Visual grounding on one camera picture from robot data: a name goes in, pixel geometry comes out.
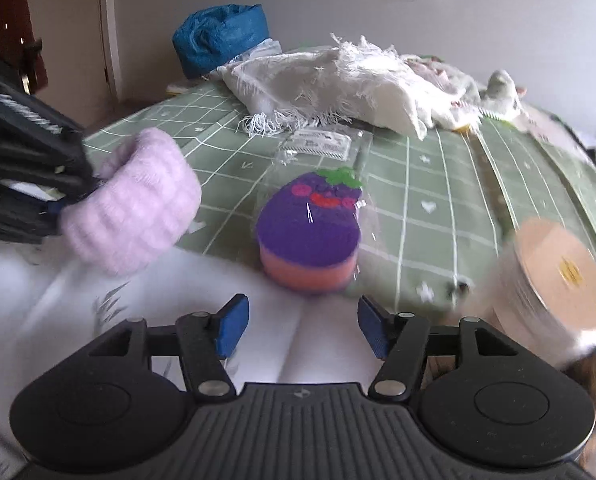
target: red smiling mouth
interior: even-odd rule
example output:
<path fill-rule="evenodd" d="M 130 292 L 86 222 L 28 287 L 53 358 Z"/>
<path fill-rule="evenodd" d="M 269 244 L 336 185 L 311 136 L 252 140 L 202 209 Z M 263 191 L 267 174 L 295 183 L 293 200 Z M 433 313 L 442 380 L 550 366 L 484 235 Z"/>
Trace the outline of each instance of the red smiling mouth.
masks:
<path fill-rule="evenodd" d="M 326 207 L 328 209 L 332 209 L 334 207 L 338 207 L 340 205 L 340 199 L 334 196 L 323 196 L 320 193 L 312 193 L 309 197 L 311 202 L 319 207 Z"/>

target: blue bag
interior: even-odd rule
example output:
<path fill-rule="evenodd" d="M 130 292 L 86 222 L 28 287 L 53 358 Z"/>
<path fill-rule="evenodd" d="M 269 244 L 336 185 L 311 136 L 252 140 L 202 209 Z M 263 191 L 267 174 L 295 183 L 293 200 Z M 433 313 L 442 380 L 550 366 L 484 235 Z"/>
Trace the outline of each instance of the blue bag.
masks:
<path fill-rule="evenodd" d="M 191 14 L 174 32 L 175 52 L 188 79 L 209 73 L 269 38 L 262 6 L 226 5 Z"/>

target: ribbed black plastic surface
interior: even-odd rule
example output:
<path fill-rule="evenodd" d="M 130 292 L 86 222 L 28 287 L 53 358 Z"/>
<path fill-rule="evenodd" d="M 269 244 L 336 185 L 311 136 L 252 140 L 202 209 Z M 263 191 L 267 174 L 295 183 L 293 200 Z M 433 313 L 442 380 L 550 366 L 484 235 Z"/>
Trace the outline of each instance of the ribbed black plastic surface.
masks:
<path fill-rule="evenodd" d="M 114 473 L 70 475 L 29 466 L 18 480 L 590 480 L 573 463 L 492 472 L 437 449 L 402 406 L 366 399 L 357 384 L 248 384 L 204 406 L 165 452 Z"/>

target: bed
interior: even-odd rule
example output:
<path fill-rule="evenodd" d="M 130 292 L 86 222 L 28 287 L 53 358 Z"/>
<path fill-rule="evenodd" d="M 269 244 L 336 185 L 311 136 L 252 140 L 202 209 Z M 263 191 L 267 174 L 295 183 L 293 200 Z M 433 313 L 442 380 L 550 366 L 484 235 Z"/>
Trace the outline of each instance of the bed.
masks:
<path fill-rule="evenodd" d="M 535 215 L 562 222 L 596 255 L 596 169 L 566 146 L 488 119 L 482 142 L 437 130 L 420 141 L 371 128 L 366 186 L 382 245 L 361 247 L 360 290 L 294 294 L 260 272 L 251 238 L 257 186 L 281 137 L 249 137 L 239 130 L 244 115 L 224 85 L 207 82 L 86 140 L 97 166 L 124 137 L 156 126 L 174 137 L 203 184 L 189 232 L 146 270 L 109 278 L 60 238 L 40 248 L 0 242 L 0 478 L 24 466 L 8 424 L 14 396 L 125 317 L 168 324 L 194 310 L 216 312 L 242 292 L 251 320 L 227 363 L 236 387 L 366 387 L 380 362 L 357 327 L 359 292 L 392 311 L 439 316 L 451 307 L 454 281 L 477 284 L 505 235 Z M 183 387 L 171 358 L 153 368 Z"/>

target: pink scrunchie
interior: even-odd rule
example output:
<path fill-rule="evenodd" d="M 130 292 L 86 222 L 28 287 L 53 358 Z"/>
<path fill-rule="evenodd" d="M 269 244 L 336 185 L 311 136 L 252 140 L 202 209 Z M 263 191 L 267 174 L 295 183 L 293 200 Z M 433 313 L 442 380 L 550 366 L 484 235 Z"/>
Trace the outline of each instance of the pink scrunchie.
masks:
<path fill-rule="evenodd" d="M 73 250 L 110 274 L 147 266 L 180 238 L 200 206 L 201 187 L 168 134 L 147 128 L 105 160 L 107 180 L 65 207 L 60 227 Z"/>

